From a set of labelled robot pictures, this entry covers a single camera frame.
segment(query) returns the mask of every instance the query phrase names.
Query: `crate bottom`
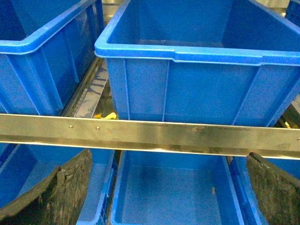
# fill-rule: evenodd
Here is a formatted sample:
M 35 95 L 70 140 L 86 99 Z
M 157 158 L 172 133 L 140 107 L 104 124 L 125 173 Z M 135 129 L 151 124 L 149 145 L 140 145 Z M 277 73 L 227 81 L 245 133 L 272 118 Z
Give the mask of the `crate bottom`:
M 37 161 L 29 174 L 25 184 L 23 185 L 18 196 L 21 196 L 33 186 L 38 184 L 43 178 L 49 175 L 57 165 L 62 165 L 64 162 L 56 161 Z M 108 166 L 106 164 L 93 164 L 90 173 L 90 182 L 88 193 L 79 216 L 79 220 L 92 221 L 95 218 L 95 214 L 98 208 L 101 191 L 107 173 Z
M 131 167 L 122 223 L 145 225 L 221 225 L 213 173 Z

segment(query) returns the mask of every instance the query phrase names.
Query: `metal rack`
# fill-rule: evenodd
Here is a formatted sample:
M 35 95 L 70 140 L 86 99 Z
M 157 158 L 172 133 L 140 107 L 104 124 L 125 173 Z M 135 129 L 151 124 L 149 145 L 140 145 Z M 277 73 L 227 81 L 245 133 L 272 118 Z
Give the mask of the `metal rack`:
M 109 96 L 106 65 L 96 59 L 61 117 L 2 114 L 0 142 L 300 158 L 299 129 L 92 119 Z

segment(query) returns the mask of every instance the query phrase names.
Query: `metal bar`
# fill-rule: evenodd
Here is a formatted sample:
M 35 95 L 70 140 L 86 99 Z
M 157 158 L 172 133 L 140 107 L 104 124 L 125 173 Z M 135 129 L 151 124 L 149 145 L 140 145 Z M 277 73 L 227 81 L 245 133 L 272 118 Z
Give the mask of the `metal bar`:
M 97 73 L 87 89 L 87 92 L 82 99 L 80 106 L 75 112 L 74 117 L 93 118 L 99 102 L 101 99 L 105 98 L 105 88 L 107 88 L 108 81 L 108 73 L 105 61 L 96 72 Z
M 96 72 L 100 68 L 103 59 L 96 57 L 95 60 L 92 62 L 88 72 L 79 83 L 76 91 L 74 92 L 72 98 L 70 99 L 68 105 L 65 107 L 64 111 L 61 113 L 61 116 L 72 116 L 75 106 L 78 103 L 78 100 L 82 96 L 84 89 L 88 88 L 90 83 L 93 81 Z
M 300 158 L 300 129 L 0 114 L 0 142 Z

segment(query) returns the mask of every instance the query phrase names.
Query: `plastic storage bin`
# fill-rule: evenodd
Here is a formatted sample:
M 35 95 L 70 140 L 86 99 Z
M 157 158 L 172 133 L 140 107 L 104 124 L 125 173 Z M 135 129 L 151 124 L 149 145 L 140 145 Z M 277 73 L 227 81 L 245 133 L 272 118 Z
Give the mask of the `plastic storage bin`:
M 300 161 L 290 159 L 268 159 L 271 163 L 287 171 L 294 177 L 300 179 Z M 252 189 L 249 174 L 246 168 L 245 157 L 234 157 L 230 166 L 230 173 L 237 197 L 240 202 L 240 209 L 247 225 L 268 225 L 258 208 L 258 202 Z
M 290 3 L 286 9 L 285 14 L 286 19 L 292 23 L 300 26 L 300 1 L 299 0 L 290 0 Z
M 0 167 L 4 164 L 5 160 L 14 150 L 15 146 L 13 144 L 3 144 L 0 143 Z
M 0 167 L 0 208 L 22 195 L 82 149 L 18 145 Z M 78 225 L 104 225 L 116 170 L 114 151 L 91 150 L 93 165 Z
M 95 49 L 120 119 L 272 126 L 300 91 L 300 28 L 254 0 L 125 0 Z
M 124 151 L 113 225 L 244 224 L 225 157 Z
M 59 115 L 94 59 L 101 0 L 0 3 L 0 113 Z

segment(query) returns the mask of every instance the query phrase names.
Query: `yellow object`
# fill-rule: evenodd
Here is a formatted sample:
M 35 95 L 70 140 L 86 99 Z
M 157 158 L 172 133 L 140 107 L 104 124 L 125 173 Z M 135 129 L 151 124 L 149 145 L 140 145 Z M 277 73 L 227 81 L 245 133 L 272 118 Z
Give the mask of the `yellow object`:
M 105 116 L 105 117 L 101 117 L 101 114 L 97 114 L 94 116 L 95 119 L 104 119 L 104 120 L 115 120 L 117 118 L 117 114 L 115 114 L 114 112 L 112 112 L 111 114 Z

